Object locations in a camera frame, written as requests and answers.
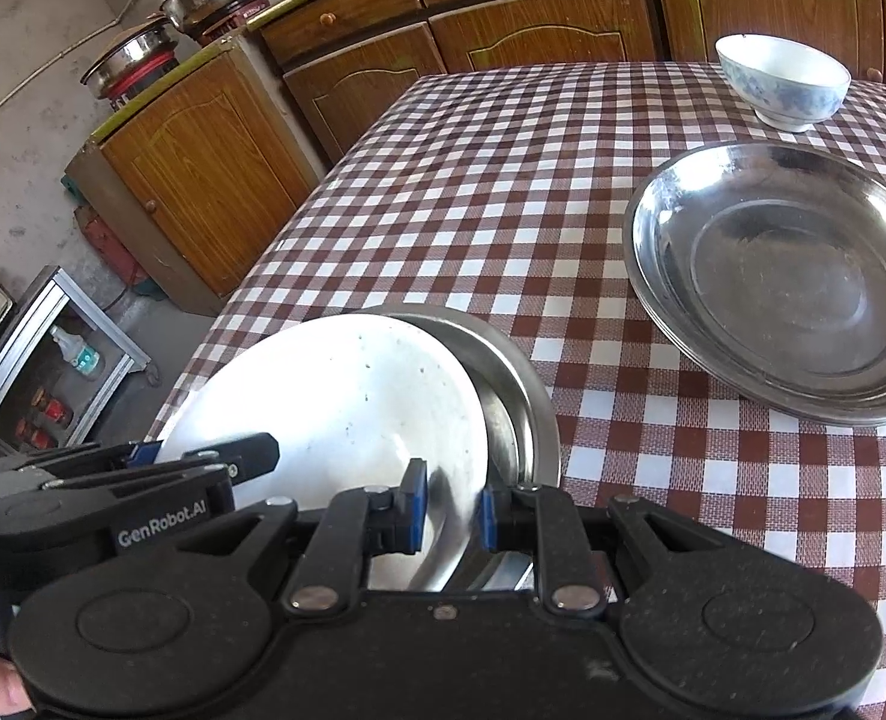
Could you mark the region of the metal shelf cart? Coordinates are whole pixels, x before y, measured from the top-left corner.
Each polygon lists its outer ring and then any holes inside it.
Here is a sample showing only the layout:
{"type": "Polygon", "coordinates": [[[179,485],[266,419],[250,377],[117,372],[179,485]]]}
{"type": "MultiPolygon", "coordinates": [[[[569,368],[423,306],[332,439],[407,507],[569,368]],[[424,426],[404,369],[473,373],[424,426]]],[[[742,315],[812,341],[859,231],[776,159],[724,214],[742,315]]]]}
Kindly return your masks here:
{"type": "Polygon", "coordinates": [[[152,387],[160,383],[157,363],[64,268],[48,266],[13,302],[0,332],[0,455],[83,444],[129,377],[142,376],[152,387]],[[52,325],[100,351],[98,379],[85,379],[62,359],[49,336],[52,325]],[[31,397],[38,387],[72,408],[70,426],[57,426],[34,410],[31,397]]]}

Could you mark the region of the red jar on shelf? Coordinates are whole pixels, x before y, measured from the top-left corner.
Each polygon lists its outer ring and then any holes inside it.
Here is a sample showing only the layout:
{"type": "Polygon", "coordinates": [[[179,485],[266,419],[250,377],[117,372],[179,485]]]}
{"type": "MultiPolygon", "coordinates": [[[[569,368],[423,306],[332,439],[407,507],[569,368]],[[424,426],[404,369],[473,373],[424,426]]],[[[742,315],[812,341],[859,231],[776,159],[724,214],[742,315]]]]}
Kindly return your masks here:
{"type": "Polygon", "coordinates": [[[67,427],[72,424],[72,408],[65,405],[56,395],[50,394],[44,387],[38,387],[34,390],[33,397],[31,397],[31,406],[46,419],[49,419],[50,422],[57,424],[57,426],[67,427]]]}

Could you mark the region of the white shallow bowl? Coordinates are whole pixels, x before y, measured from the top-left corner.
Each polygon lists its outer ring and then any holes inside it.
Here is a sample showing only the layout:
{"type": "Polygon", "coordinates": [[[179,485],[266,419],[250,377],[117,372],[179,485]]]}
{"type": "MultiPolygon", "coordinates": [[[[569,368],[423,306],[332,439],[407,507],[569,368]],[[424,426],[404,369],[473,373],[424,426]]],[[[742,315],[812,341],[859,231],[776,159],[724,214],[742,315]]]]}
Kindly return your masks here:
{"type": "Polygon", "coordinates": [[[269,434],[272,472],[237,484],[240,507],[291,497],[322,509],[340,491],[394,486],[425,461],[422,548],[375,559],[376,590],[438,592],[453,577],[486,484],[486,422],[468,372],[429,332],[378,314],[299,323],[264,338],[210,377],[161,434],[158,460],[269,434]]]}

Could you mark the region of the steel bowl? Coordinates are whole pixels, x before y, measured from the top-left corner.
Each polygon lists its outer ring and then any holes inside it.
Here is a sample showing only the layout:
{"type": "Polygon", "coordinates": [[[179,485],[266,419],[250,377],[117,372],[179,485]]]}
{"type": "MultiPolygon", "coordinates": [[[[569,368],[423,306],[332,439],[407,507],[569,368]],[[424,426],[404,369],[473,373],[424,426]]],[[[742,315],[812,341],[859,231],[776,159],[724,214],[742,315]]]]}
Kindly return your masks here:
{"type": "MultiPolygon", "coordinates": [[[[468,372],[486,422],[490,479],[510,486],[562,479],[562,445],[555,408],[528,356],[505,333],[479,317],[440,305],[386,304],[380,316],[404,320],[443,343],[468,372]]],[[[523,553],[493,554],[471,536],[445,583],[448,592],[497,592],[532,585],[532,561],[523,553]]]]}

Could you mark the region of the large steel plate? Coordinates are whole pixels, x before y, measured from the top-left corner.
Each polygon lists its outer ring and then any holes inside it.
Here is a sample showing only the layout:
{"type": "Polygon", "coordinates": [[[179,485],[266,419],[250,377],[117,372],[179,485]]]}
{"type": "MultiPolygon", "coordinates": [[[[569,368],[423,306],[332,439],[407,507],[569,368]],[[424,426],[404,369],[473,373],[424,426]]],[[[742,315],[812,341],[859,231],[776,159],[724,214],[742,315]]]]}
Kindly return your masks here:
{"type": "Polygon", "coordinates": [[[886,182],[820,149],[731,142],[635,187],[624,260],[674,346],[741,395],[886,422],[886,182]]]}

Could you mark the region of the clear plastic bottle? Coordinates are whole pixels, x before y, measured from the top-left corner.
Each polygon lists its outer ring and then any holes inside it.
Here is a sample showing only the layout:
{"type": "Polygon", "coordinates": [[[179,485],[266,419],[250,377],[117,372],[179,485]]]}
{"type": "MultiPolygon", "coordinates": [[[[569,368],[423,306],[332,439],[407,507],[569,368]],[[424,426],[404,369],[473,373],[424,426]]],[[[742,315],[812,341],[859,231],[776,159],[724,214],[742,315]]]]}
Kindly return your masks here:
{"type": "Polygon", "coordinates": [[[91,346],[80,335],[68,333],[59,325],[52,325],[49,328],[49,336],[61,351],[62,359],[72,367],[73,371],[90,380],[101,376],[104,359],[95,346],[91,346]]]}

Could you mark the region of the red white checkered tablecloth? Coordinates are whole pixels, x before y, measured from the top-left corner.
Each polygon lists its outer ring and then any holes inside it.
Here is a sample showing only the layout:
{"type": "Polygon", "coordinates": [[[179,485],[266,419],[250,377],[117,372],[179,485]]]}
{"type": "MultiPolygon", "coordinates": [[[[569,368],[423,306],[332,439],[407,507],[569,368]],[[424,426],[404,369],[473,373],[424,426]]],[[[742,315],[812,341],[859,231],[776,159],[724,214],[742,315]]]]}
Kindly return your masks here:
{"type": "Polygon", "coordinates": [[[661,335],[624,266],[622,216],[656,167],[770,137],[710,64],[425,76],[265,249],[153,433],[292,323],[385,302],[464,310],[544,380],[578,504],[635,491],[866,596],[884,652],[861,711],[886,718],[886,426],[824,426],[741,398],[661,335]]]}

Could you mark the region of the blue white porcelain bowl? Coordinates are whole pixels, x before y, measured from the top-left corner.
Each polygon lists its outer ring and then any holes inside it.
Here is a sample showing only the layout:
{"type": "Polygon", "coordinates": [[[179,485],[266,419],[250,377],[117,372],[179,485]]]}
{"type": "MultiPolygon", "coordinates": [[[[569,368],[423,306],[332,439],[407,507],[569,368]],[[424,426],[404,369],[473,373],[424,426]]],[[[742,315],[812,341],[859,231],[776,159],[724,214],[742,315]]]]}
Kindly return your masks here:
{"type": "Polygon", "coordinates": [[[720,37],[715,49],[734,93],[782,132],[807,132],[832,119],[852,83],[832,55],[785,37],[738,32],[720,37]]]}

